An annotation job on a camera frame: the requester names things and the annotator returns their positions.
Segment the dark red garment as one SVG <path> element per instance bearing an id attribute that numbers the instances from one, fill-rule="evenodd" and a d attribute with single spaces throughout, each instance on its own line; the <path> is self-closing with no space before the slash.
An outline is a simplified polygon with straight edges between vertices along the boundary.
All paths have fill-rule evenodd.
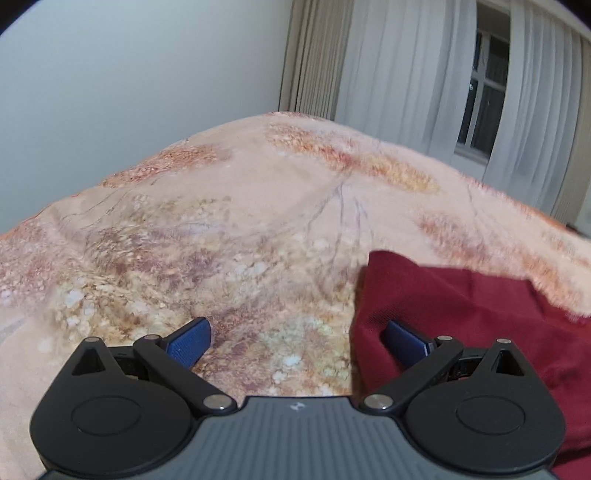
<path id="1" fill-rule="evenodd" d="M 389 251 L 370 252 L 361 284 L 351 338 L 365 391 L 401 374 L 380 339 L 391 320 L 428 337 L 450 335 L 469 347 L 509 338 L 565 416 L 566 438 L 555 472 L 561 479 L 589 478 L 589 317 L 553 306 L 528 280 L 420 266 Z"/>

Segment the white sheer curtain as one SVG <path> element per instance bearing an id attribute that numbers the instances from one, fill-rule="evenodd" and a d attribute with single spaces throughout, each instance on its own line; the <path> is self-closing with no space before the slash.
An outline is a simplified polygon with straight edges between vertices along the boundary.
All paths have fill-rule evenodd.
<path id="1" fill-rule="evenodd" d="M 356 2 L 335 118 L 573 222 L 590 190 L 590 31 L 555 1 L 489 1 L 510 15 L 510 57 L 482 165 L 456 153 L 478 2 Z"/>

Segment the window with white frame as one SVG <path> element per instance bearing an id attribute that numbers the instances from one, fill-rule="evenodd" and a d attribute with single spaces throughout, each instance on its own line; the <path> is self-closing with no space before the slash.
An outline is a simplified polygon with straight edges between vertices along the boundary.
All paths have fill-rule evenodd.
<path id="1" fill-rule="evenodd" d="M 472 74 L 456 153 L 487 165 L 502 116 L 509 72 L 511 20 L 489 1 L 477 3 Z"/>

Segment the floral beige bed blanket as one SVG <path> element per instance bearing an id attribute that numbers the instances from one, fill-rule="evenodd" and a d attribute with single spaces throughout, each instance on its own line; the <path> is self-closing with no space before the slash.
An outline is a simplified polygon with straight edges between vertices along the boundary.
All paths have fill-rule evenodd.
<path id="1" fill-rule="evenodd" d="M 235 398 L 360 387 L 349 326 L 370 252 L 493 310 L 560 401 L 563 478 L 587 478 L 590 243 L 442 162 L 328 120 L 270 113 L 183 139 L 1 237 L 1 475 L 42 464 L 31 415 L 88 336 L 112 345 L 207 317 L 197 373 Z"/>

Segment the beige drape left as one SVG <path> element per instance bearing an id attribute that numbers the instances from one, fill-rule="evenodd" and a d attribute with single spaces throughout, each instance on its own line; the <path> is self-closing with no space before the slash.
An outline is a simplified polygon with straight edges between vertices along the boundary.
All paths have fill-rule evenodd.
<path id="1" fill-rule="evenodd" d="M 352 15 L 352 1 L 294 1 L 281 75 L 280 111 L 335 118 Z"/>

